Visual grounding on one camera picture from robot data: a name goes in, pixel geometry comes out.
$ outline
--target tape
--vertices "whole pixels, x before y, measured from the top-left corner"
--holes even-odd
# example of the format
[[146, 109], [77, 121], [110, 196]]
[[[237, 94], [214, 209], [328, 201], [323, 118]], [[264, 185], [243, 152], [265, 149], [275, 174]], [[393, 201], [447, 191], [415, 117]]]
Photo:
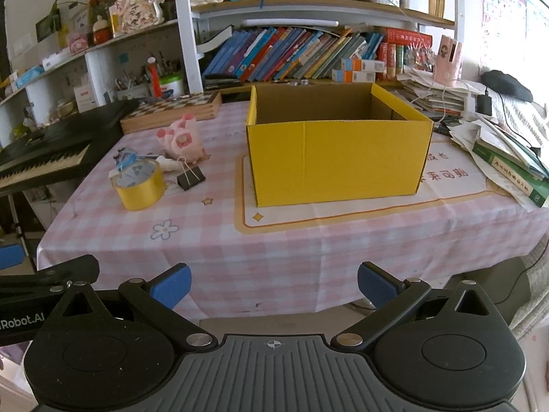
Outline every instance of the tape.
[[120, 201], [130, 211], [139, 211], [155, 204], [166, 191], [160, 164], [154, 160], [134, 162], [110, 179]]

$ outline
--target pink checkered tablecloth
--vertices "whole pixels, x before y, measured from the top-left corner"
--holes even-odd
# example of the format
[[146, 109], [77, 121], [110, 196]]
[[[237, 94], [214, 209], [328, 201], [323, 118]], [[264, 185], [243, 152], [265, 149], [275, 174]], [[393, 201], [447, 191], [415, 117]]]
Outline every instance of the pink checkered tablecloth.
[[370, 260], [399, 278], [435, 280], [528, 254], [549, 210], [527, 212], [489, 183], [472, 159], [435, 135], [417, 195], [257, 208], [246, 156], [248, 103], [199, 122], [206, 181], [188, 192], [165, 178], [154, 206], [128, 212], [107, 175], [120, 147], [159, 152], [154, 130], [124, 136], [88, 175], [44, 236], [38, 267], [83, 254], [101, 264], [97, 289], [151, 279], [187, 263], [187, 318], [320, 311], [359, 299], [356, 272]]

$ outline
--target checkered board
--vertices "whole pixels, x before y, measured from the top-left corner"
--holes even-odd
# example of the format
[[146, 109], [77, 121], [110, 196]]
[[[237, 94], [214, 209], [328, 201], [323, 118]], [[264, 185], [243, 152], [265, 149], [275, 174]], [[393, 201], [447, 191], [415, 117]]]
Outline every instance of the checkered board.
[[195, 94], [143, 104], [120, 123], [124, 133], [128, 134], [166, 127], [186, 114], [193, 115], [199, 121], [213, 119], [218, 114], [220, 106], [221, 94], [218, 91]]

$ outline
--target pink plush toy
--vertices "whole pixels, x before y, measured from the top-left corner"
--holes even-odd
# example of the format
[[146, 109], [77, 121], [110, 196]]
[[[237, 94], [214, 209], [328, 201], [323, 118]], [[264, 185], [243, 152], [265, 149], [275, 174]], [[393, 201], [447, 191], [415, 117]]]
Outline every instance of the pink plush toy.
[[172, 159], [185, 158], [187, 164], [191, 164], [205, 155], [193, 115], [184, 115], [169, 127], [158, 129], [156, 138]]

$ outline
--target black binder clip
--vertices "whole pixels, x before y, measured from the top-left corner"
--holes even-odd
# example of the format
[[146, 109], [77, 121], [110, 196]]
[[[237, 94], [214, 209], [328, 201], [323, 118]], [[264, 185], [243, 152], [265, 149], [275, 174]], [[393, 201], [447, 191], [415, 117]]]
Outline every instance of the black binder clip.
[[187, 160], [183, 158], [183, 170], [184, 173], [180, 174], [177, 177], [177, 184], [186, 192], [190, 188], [193, 188], [197, 184], [200, 184], [203, 181], [206, 181], [206, 177], [202, 170], [198, 166], [194, 166], [192, 169], [187, 164]]

